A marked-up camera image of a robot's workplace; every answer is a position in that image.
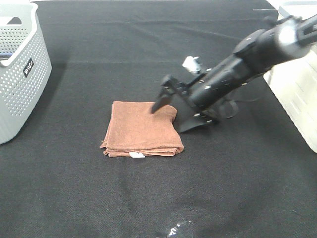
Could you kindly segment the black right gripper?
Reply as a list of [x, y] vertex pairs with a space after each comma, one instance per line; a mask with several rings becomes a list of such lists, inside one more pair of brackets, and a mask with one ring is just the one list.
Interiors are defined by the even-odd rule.
[[157, 100], [151, 108], [151, 114], [154, 114], [160, 108], [170, 104], [174, 94], [182, 98], [195, 114], [177, 126], [179, 133], [218, 123], [219, 117], [216, 113], [210, 112], [210, 107], [249, 79], [254, 78], [255, 67], [243, 58], [229, 55], [212, 69], [204, 69], [201, 65], [201, 72], [194, 76], [193, 81], [183, 83], [171, 75], [166, 75], [162, 79]]

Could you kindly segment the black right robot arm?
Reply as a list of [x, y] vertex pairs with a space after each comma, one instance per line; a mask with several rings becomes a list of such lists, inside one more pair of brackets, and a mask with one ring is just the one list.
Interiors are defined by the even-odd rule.
[[213, 68], [203, 67], [197, 57], [186, 57], [182, 66], [194, 75], [194, 79], [184, 83], [166, 75], [151, 113], [170, 104], [173, 95], [178, 95], [194, 111], [178, 126], [178, 132], [220, 122], [225, 117], [226, 104], [231, 106], [235, 116], [238, 106], [229, 97], [231, 92], [275, 65], [304, 57], [317, 42], [315, 15], [308, 19], [290, 15], [278, 21], [268, 18], [267, 22], [267, 29], [259, 29], [245, 37]]

